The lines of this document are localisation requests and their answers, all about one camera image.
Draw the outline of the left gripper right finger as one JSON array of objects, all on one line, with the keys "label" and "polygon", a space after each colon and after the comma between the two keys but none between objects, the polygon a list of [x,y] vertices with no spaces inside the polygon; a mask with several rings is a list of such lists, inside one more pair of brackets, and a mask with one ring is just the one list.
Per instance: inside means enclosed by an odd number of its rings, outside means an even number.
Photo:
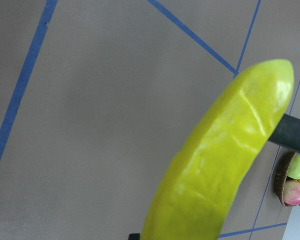
[{"label": "left gripper right finger", "polygon": [[268,141],[300,154],[300,119],[284,114]]}]

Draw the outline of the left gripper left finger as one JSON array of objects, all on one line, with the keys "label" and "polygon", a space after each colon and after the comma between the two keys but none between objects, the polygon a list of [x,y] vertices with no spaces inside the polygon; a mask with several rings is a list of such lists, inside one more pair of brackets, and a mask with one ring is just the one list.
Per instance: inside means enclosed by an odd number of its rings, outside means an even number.
[{"label": "left gripper left finger", "polygon": [[128,240],[140,240],[140,233],[130,233]]}]

